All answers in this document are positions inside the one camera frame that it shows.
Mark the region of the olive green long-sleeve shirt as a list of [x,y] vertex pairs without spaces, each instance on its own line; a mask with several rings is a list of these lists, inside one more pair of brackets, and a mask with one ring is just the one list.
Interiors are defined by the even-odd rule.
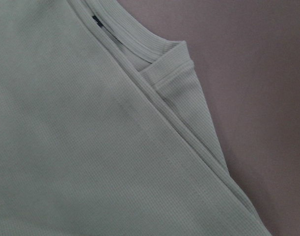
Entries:
[[0,236],[267,236],[185,41],[115,0],[0,0]]

